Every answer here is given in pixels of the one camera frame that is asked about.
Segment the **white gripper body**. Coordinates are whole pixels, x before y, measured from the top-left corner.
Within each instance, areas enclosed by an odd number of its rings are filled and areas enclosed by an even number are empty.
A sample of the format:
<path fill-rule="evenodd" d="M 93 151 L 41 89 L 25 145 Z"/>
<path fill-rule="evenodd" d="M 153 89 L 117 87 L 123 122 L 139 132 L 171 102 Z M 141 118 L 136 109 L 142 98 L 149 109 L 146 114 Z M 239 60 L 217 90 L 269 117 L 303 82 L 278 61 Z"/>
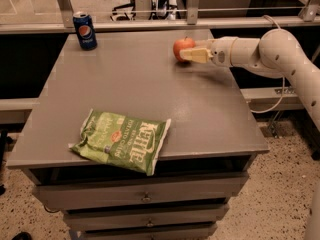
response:
<path fill-rule="evenodd" d="M 218 67 L 231 67 L 232 47 L 237 37 L 222 37 L 209 40 L 211 62 Z"/>

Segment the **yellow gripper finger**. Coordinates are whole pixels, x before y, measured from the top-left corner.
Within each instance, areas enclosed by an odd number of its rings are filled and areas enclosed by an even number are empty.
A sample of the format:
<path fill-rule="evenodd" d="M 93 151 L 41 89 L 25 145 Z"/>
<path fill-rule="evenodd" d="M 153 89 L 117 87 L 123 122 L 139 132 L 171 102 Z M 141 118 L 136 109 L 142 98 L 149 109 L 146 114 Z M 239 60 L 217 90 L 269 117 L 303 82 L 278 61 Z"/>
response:
<path fill-rule="evenodd" d="M 207 39 L 207 40 L 196 40 L 195 46 L 196 47 L 205 47 L 210 48 L 212 46 L 212 43 L 214 42 L 213 39 Z"/>
<path fill-rule="evenodd" d="M 213 55 L 207 48 L 187 48 L 179 52 L 179 56 L 183 61 L 191 61 L 197 63 L 207 63 Z"/>

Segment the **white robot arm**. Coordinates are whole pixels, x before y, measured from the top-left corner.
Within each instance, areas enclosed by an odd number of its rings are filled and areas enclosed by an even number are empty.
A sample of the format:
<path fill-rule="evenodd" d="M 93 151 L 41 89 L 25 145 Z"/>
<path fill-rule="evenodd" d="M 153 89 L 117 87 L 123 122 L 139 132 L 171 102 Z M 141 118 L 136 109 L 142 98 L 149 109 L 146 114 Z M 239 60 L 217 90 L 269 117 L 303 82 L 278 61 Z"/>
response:
<path fill-rule="evenodd" d="M 319 70 L 284 29 L 259 39 L 198 41 L 184 57 L 284 76 L 311 118 L 319 119 Z M 252 164 L 247 185 L 208 240 L 319 240 L 319 164 L 309 157 L 311 150 L 292 122 L 280 129 L 286 136 L 268 140 L 271 152 Z"/>

